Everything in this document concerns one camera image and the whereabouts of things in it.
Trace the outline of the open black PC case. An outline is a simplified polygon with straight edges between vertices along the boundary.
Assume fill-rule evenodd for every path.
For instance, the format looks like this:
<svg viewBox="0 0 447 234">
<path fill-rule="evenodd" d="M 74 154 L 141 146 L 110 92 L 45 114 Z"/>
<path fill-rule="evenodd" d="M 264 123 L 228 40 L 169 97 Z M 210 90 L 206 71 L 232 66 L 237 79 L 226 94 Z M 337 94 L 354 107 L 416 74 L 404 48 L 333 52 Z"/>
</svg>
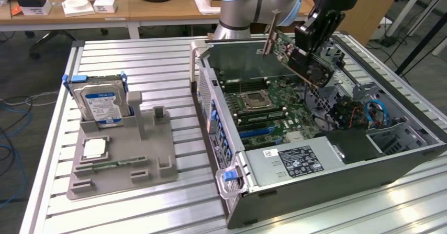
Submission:
<svg viewBox="0 0 447 234">
<path fill-rule="evenodd" d="M 376 188 L 385 188 L 420 164 L 447 153 L 447 116 L 416 93 L 393 71 L 346 35 L 329 42 L 345 54 L 345 69 L 357 84 L 352 98 L 342 97 L 328 112 L 309 108 L 312 87 L 277 61 L 262 56 L 264 38 L 194 40 L 189 46 L 189 80 L 212 175 L 222 206 L 225 227 L 250 227 L 293 211 Z M 220 82 L 285 76 L 301 84 L 301 101 L 326 137 L 334 130 L 381 129 L 407 121 L 433 144 L 397 154 L 345 164 L 298 180 L 260 187 L 250 174 L 246 154 L 225 103 Z M 236 170 L 237 180 L 224 182 L 224 171 Z"/>
</svg>

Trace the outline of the black stand pole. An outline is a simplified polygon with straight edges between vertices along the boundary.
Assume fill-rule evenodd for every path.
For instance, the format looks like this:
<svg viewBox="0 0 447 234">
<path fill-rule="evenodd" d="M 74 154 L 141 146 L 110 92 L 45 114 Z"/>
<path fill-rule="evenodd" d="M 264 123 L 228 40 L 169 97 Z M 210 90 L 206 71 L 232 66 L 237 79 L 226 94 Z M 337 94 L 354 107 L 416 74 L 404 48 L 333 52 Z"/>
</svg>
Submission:
<svg viewBox="0 0 447 234">
<path fill-rule="evenodd" d="M 413 59 L 416 58 L 416 56 L 419 55 L 419 53 L 423 51 L 423 49 L 425 48 L 425 46 L 428 45 L 428 43 L 431 42 L 432 38 L 435 37 L 435 35 L 439 33 L 440 29 L 443 28 L 443 26 L 447 24 L 447 11 L 443 14 L 443 16 L 440 17 L 439 21 L 436 22 L 436 24 L 432 26 L 431 30 L 428 31 L 427 35 L 424 36 L 424 38 L 421 39 L 421 41 L 419 42 L 419 44 L 416 45 L 416 47 L 413 48 L 413 50 L 411 51 L 409 55 L 407 56 L 407 58 L 404 59 L 403 63 L 399 65 L 395 73 L 399 76 L 404 76 L 405 74 L 409 73 L 409 71 L 416 67 L 416 65 L 421 62 L 421 60 L 433 53 L 433 51 L 437 49 L 437 47 L 441 45 L 441 43 L 445 41 L 447 37 L 436 44 L 436 46 L 421 56 L 421 58 L 417 60 L 417 62 L 412 65 L 412 67 L 407 70 L 407 72 L 404 72 L 405 68 L 408 67 L 409 63 L 413 61 Z"/>
</svg>

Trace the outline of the white box with round insert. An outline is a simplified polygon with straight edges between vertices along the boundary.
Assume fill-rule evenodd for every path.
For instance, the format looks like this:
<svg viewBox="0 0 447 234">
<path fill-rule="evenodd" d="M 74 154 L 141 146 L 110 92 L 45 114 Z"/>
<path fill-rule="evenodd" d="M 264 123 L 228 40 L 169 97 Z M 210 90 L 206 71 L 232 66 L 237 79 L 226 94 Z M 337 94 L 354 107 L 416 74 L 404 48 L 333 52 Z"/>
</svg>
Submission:
<svg viewBox="0 0 447 234">
<path fill-rule="evenodd" d="M 94 14 L 92 4 L 88 0 L 64 0 L 61 5 L 65 17 Z"/>
</svg>

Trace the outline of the wooden cabinet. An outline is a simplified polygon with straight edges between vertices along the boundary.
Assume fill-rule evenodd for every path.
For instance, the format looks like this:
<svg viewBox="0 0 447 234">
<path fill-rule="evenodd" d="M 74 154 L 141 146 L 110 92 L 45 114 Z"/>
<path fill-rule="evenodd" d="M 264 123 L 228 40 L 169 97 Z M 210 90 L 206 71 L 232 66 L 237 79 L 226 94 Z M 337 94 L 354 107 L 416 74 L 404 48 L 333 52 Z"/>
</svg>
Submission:
<svg viewBox="0 0 447 234">
<path fill-rule="evenodd" d="M 338 11 L 345 17 L 334 31 L 344 31 L 365 44 L 393 0 L 357 0 L 352 9 Z"/>
</svg>

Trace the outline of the hard disk with blue caddy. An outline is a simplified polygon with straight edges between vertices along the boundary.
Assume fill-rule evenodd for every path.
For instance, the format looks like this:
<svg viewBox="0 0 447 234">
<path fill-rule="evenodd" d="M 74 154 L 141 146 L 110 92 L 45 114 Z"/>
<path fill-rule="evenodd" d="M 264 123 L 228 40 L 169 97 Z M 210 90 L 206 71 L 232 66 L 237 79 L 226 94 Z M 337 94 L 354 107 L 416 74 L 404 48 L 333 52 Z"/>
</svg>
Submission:
<svg viewBox="0 0 447 234">
<path fill-rule="evenodd" d="M 62 85 L 76 101 L 84 121 L 93 121 L 98 128 L 120 126 L 130 115 L 126 105 L 126 75 L 62 75 Z"/>
</svg>

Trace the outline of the black office chair base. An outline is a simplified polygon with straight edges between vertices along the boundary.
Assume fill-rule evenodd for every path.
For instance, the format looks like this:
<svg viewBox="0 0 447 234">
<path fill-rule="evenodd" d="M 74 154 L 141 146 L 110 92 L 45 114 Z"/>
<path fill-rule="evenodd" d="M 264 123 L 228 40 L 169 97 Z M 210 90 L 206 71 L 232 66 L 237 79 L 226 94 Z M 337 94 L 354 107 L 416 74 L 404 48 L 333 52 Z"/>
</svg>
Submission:
<svg viewBox="0 0 447 234">
<path fill-rule="evenodd" d="M 37 41 L 36 43 L 30 46 L 28 50 L 28 56 L 30 59 L 38 59 L 40 58 L 40 53 L 38 49 L 40 47 L 50 40 L 53 39 L 57 35 L 65 36 L 70 42 L 76 41 L 76 38 L 73 35 L 65 31 L 65 30 L 52 30 L 49 31 Z"/>
</svg>

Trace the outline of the installed RAM stick white label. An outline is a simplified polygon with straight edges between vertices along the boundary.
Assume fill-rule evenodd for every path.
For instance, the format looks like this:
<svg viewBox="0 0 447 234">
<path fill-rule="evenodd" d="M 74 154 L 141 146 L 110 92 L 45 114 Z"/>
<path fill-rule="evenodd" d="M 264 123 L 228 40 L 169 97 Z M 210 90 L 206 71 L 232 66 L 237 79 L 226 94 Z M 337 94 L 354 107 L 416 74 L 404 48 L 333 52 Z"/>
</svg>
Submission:
<svg viewBox="0 0 447 234">
<path fill-rule="evenodd" d="M 241 124 L 253 124 L 257 122 L 265 122 L 265 121 L 272 121 L 272 120 L 278 120 L 284 119 L 286 116 L 288 112 L 286 111 L 270 111 L 270 112 L 264 112 L 264 113 L 250 113 L 246 115 L 238 115 L 236 122 Z"/>
</svg>

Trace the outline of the silver CPU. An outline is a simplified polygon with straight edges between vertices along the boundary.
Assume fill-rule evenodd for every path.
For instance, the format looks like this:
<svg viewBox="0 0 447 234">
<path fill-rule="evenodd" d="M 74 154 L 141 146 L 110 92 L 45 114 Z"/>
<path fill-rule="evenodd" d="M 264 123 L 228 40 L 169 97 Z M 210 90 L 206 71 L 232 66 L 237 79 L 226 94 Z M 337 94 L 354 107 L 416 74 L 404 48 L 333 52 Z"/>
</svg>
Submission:
<svg viewBox="0 0 447 234">
<path fill-rule="evenodd" d="M 89 139 L 84 143 L 82 156 L 86 159 L 98 158 L 105 152 L 106 141 L 104 139 Z"/>
</svg>

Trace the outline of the green graphics card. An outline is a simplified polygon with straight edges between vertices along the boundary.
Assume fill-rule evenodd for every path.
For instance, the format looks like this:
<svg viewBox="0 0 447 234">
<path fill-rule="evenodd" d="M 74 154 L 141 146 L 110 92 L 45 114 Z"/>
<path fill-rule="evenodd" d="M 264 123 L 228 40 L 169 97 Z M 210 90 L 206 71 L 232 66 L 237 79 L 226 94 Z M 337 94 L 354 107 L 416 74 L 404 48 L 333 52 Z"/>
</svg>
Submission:
<svg viewBox="0 0 447 234">
<path fill-rule="evenodd" d="M 281 12 L 273 10 L 262 56 L 273 54 L 278 63 L 314 88 L 325 87 L 344 54 L 329 41 L 314 51 L 304 51 L 294 45 L 294 39 L 276 27 Z"/>
</svg>

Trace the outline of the blue expansion slot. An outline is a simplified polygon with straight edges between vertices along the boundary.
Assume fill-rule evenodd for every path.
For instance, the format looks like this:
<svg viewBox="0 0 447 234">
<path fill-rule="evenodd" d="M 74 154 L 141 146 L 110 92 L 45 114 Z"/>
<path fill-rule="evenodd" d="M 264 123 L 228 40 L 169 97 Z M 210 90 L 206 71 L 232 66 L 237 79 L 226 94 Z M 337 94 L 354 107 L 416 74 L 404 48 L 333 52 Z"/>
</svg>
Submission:
<svg viewBox="0 0 447 234">
<path fill-rule="evenodd" d="M 246 137 L 256 137 L 256 136 L 262 136 L 268 135 L 274 131 L 276 127 L 270 126 L 262 129 L 256 129 L 256 130 L 249 130 L 238 133 L 240 138 L 246 138 Z"/>
</svg>

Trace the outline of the black power adapter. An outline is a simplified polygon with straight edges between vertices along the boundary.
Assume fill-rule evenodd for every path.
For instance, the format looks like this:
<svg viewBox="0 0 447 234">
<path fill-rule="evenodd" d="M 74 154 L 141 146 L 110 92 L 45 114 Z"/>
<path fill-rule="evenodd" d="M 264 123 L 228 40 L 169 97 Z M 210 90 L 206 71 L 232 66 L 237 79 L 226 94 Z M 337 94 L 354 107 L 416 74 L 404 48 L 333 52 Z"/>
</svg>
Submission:
<svg viewBox="0 0 447 234">
<path fill-rule="evenodd" d="M 384 47 L 389 47 L 393 44 L 400 44 L 400 45 L 407 45 L 405 39 L 401 37 L 388 37 L 383 36 L 381 39 L 379 40 L 379 44 L 383 45 Z"/>
</svg>

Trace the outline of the perforated metal disk bay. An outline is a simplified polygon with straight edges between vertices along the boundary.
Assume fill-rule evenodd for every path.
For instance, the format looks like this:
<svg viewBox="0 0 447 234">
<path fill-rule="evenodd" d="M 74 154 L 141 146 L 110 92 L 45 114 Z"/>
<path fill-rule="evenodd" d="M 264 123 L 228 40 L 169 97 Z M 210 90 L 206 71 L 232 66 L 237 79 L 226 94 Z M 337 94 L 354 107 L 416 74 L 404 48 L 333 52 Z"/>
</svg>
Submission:
<svg viewBox="0 0 447 234">
<path fill-rule="evenodd" d="M 306 91 L 305 102 L 309 108 L 316 106 L 328 112 L 332 106 L 340 103 L 344 96 L 352 98 L 357 82 L 345 69 L 345 54 L 337 44 L 325 43 L 316 56 L 320 57 L 333 73 L 324 87 L 310 88 Z"/>
</svg>

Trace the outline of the white box black lid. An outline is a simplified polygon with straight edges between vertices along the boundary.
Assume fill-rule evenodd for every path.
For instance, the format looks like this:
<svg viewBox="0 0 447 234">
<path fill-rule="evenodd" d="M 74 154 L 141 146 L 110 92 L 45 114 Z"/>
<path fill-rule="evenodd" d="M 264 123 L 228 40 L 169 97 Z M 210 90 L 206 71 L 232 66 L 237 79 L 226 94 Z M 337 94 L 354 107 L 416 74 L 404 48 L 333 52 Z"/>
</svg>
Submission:
<svg viewBox="0 0 447 234">
<path fill-rule="evenodd" d="M 17 0 L 17 3 L 25 16 L 46 16 L 50 12 L 49 0 Z"/>
</svg>

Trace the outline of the metal CPU socket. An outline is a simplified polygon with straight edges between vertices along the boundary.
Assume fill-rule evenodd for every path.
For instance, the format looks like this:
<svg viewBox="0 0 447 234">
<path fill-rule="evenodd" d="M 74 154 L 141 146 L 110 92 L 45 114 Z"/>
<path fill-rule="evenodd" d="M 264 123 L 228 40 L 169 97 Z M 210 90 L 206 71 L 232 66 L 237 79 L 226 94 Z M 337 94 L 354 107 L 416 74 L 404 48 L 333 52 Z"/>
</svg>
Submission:
<svg viewBox="0 0 447 234">
<path fill-rule="evenodd" d="M 272 102 L 265 90 L 241 93 L 240 97 L 242 99 L 244 106 L 249 111 L 272 107 Z"/>
</svg>

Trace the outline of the grey power supply unit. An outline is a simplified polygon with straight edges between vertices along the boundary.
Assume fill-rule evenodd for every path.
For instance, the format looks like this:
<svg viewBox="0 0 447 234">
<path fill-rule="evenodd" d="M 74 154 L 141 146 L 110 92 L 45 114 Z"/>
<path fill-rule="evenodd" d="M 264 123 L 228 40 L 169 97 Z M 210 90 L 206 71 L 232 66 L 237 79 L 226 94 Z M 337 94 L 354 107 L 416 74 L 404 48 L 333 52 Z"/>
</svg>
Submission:
<svg viewBox="0 0 447 234">
<path fill-rule="evenodd" d="M 326 137 L 317 137 L 245 152 L 260 187 L 298 180 L 345 166 Z"/>
</svg>

